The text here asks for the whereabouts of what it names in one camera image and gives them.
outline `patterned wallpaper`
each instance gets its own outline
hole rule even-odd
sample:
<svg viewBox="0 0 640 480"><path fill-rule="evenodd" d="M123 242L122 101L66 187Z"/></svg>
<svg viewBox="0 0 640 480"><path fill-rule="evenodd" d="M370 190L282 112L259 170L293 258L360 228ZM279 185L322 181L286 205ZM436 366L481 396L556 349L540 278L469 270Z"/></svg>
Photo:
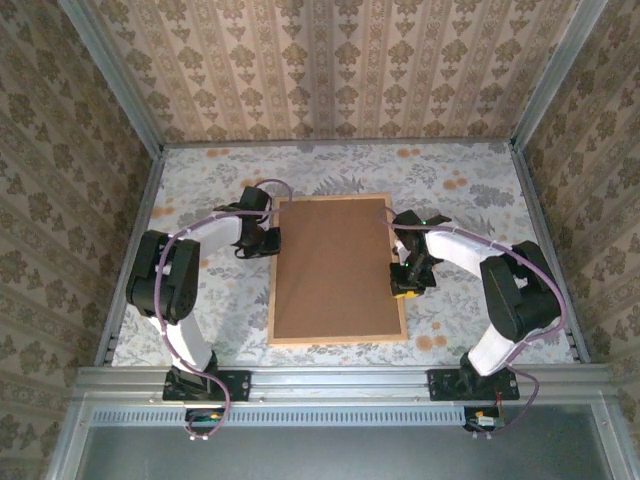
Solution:
<svg viewBox="0 0 640 480"><path fill-rule="evenodd" d="M167 143L507 137L577 0L92 0Z"/></svg>
<svg viewBox="0 0 640 480"><path fill-rule="evenodd" d="M610 0L526 148L583 333L640 446L640 2Z"/></svg>
<svg viewBox="0 0 640 480"><path fill-rule="evenodd" d="M149 165L56 2L0 1L0 478L46 468Z"/></svg>

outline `aluminum frame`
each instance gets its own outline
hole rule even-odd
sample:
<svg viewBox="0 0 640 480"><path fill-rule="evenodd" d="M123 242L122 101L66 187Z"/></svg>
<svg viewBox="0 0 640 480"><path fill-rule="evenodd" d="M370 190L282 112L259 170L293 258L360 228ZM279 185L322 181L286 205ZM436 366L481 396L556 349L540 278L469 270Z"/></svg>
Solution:
<svg viewBox="0 0 640 480"><path fill-rule="evenodd" d="M447 144L461 143L471 145L474 143L501 143L508 142L509 138L492 137L402 137L402 138L341 138L341 139L306 139L306 140L258 140L258 141L229 141L229 142L186 142L169 143L166 149L182 148L234 148L234 147L298 147L302 150L314 146L331 145L402 145L402 144Z"/></svg>
<svg viewBox="0 0 640 480"><path fill-rule="evenodd" d="M116 283L113 297L111 297L111 306L109 307L107 321L104 329L102 330L102 337L100 338L100 344L98 345L98 351L93 363L96 367L101 367L110 361L110 359L107 358L109 351L115 349L115 345L112 346L111 344L113 342L117 342L124 312L127 308L127 300L125 297L127 281L131 274L131 269L133 268L136 253L138 252L140 239L149 225L149 219L151 218L151 211L153 210L153 204L156 200L156 194L158 193L160 183L162 182L164 164L165 159L161 158L151 165L149 178L147 179L147 184L144 188L144 193L142 194L142 200L140 200L138 214L136 215L136 220L133 224L133 229L131 230L127 251L124 259L122 260L122 268L120 268L120 274L118 275L118 283Z"/></svg>
<svg viewBox="0 0 640 480"><path fill-rule="evenodd" d="M130 79L127 66L122 64L114 52L112 43L101 28L100 19L95 16L89 3L81 0L60 0L60 6L78 31L140 141L151 158L157 161L162 155L164 137L149 115L144 97Z"/></svg>
<svg viewBox="0 0 640 480"><path fill-rule="evenodd" d="M479 405L482 402L431 402L426 370L416 367L241 367L253 372L249 402L234 408L274 407L441 407ZM599 440L615 480L638 479L630 437L621 416L615 388L604 365L527 365L520 367L540 382L537 405L590 405ZM83 368L65 418L47 478L75 478L86 447L94 410L105 406L158 409L167 406L217 407L220 402L164 402L166 367ZM523 405L533 382L518 378Z"/></svg>
<svg viewBox="0 0 640 480"><path fill-rule="evenodd" d="M569 294L569 288L567 287L567 282L564 279L562 268L558 261L558 256L556 255L553 242L551 241L549 228L547 227L547 222L545 221L544 213L542 212L542 206L540 205L535 186L533 185L533 179L531 178L529 167L527 166L522 150L514 147L513 145L510 145L509 149L511 151L511 158L516 169L516 174L518 175L518 180L520 181L524 201L527 204L529 217L533 224L533 231L538 238L540 249L549 263L551 273L553 274L553 277L567 303L567 326L569 327L571 336L573 337L573 347L578 354L578 359L583 363L589 363L591 362L591 359L589 357L589 352L587 351L587 344L585 343L582 331L580 330L578 317L576 316L576 312L573 308L573 302L571 301L571 295Z"/></svg>
<svg viewBox="0 0 640 480"><path fill-rule="evenodd" d="M513 131L518 149L523 149L533 135L607 3L608 0L584 0L578 4Z"/></svg>

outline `brown board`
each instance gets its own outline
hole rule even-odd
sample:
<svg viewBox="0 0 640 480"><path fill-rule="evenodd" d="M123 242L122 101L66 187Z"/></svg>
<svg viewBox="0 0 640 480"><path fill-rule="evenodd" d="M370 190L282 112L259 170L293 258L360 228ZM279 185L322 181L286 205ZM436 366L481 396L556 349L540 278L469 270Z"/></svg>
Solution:
<svg viewBox="0 0 640 480"><path fill-rule="evenodd" d="M286 198L276 198L277 207ZM274 216L270 345L407 340L404 300L391 295L393 233L378 221L388 194L294 197Z"/></svg>

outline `cable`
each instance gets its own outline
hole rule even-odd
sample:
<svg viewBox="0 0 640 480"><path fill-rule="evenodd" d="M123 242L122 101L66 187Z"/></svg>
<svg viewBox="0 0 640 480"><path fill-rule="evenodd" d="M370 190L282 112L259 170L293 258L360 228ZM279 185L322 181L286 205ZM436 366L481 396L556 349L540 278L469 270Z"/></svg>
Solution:
<svg viewBox="0 0 640 480"><path fill-rule="evenodd" d="M191 434L192 440L195 440L196 438L207 440L209 439L209 437L211 437L212 435L218 432L220 427L222 427L224 422L229 417L229 410L231 409L231 394L229 393L229 389L227 388L227 386L216 376L210 375L205 372L201 372L200 370L195 368L192 364L187 362L184 358L182 358L178 353L178 351L173 346L173 344L171 343L171 341L169 340L169 338L167 337L167 321L162 316L162 311L160 308L160 287L162 286L162 271L164 269L164 266L167 264L167 257L169 256L171 247L180 237L183 237L195 230L198 230L199 228L204 227L205 225L209 225L210 223L215 222L216 220L220 220L222 218L238 217L240 215L271 216L286 210L291 205L291 201L293 200L293 189L282 180L277 180L275 178L262 180L261 182L256 183L255 186L259 187L260 185L263 185L265 183L279 183L287 189L289 198L287 203L283 207L276 208L274 210L267 210L267 211L237 210L233 212L220 212L215 215L211 215L203 220L200 220L194 223L193 225L187 228L180 230L178 233L176 233L171 238L169 238L169 241L167 242L167 244L164 247L164 250L162 251L162 255L160 255L160 260L158 261L158 270L156 273L156 279L153 287L153 307L155 310L156 318L158 319L158 323L160 324L160 334L161 334L162 340L164 341L164 344L167 346L167 349L169 350L171 355L177 358L180 364L184 367L184 370L187 370L188 372L191 372L202 378L206 378L207 380L211 380L216 385L218 385L218 387L220 387L220 390L222 390L222 392L224 393L224 404L225 404L224 413L222 414L222 417L220 418L216 426L214 426L209 431L203 434L200 434L195 430L193 430L193 428L191 427L191 424L193 422L189 422L187 427L185 427L187 432Z"/></svg>
<svg viewBox="0 0 640 480"><path fill-rule="evenodd" d="M445 225L399 225L393 222L389 222L386 218L386 213L391 213L391 215L393 215L392 218L395 219L396 217L396 213L390 209L389 207L384 207L380 210L380 213L378 214L379 220L385 224L387 227L391 228L391 229L401 229L401 230L419 230L419 231L434 231L434 232L451 232L454 233L456 235L460 235L463 237L466 237L480 245L484 245L487 247L491 247L494 248L496 250L499 250L507 255L509 255L510 257L514 258L518 263L524 265L525 267L527 267L529 270L531 270L533 273L535 273L548 287L549 289L553 292L553 294L555 295L556 299L558 300L558 304L560 305L560 321L558 322L558 325L556 325L555 327L551 328L550 330L547 330L545 332L542 332L538 335L534 335L528 339L526 339L526 342L522 342L512 353L511 355L509 355L509 357L507 357L507 359L505 360L505 363L507 365L507 368L515 373L516 375L521 375L525 378L528 378L529 380L531 380L533 382L533 393L531 394L531 396L529 397L529 400L527 401L527 403L524 406L524 409L518 414L518 416L516 416L511 422L509 422L508 424L506 424L504 427L501 427L499 429L494 430L493 432L491 432L491 434L496 434L498 432L503 432L505 430L508 430L510 428L512 428L514 425L516 425L518 422L520 422L520 420L522 419L522 417L524 417L524 415L527 413L527 411L529 410L529 408L531 408L531 405L533 404L534 400L536 399L536 397L538 396L538 392L540 391L540 382L538 382L538 379L535 378L533 375L530 375L526 372L523 372L521 370L517 370L516 368L514 368L511 363L513 362L513 360L515 360L515 358L520 355L520 353L527 347L527 345L531 344L531 342L534 342L536 340L540 340L542 338L546 338L549 337L551 335L555 335L556 333L559 333L561 330L564 329L564 326L567 323L567 304L565 301L564 296L562 295L562 292L560 291L560 289L558 288L558 286L555 284L555 282L546 274L544 273L537 265L531 263L529 260L527 260L526 258L522 257L521 255L518 255L516 252L510 250L509 248L496 243L494 241L491 240L487 240L484 237L481 237L480 235L476 235L475 233L469 232L467 230L463 230L459 227L448 227ZM487 436L487 438L490 438L490 434L489 432L485 431L485 434Z"/></svg>

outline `table surface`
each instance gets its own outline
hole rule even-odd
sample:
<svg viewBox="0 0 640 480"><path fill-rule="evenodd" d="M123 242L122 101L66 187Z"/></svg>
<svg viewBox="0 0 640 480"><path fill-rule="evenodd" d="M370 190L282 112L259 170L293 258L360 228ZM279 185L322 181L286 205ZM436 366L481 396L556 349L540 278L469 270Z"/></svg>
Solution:
<svg viewBox="0 0 640 480"><path fill-rule="evenodd" d="M149 228L175 232L237 201L265 178L295 195L391 194L396 211L442 213L468 230L506 244L535 240L511 155L504 142L350 144L181 148L166 165ZM284 189L265 186L272 195ZM195 313L221 365L453 365L489 325L482 283L450 263L436 267L438 286L405 302L409 340L355 345L269 347L270 260L240 261L233 248L200 264ZM572 362L563 335L529 347L518 363ZM157 331L129 306L113 366L169 365Z"/></svg>

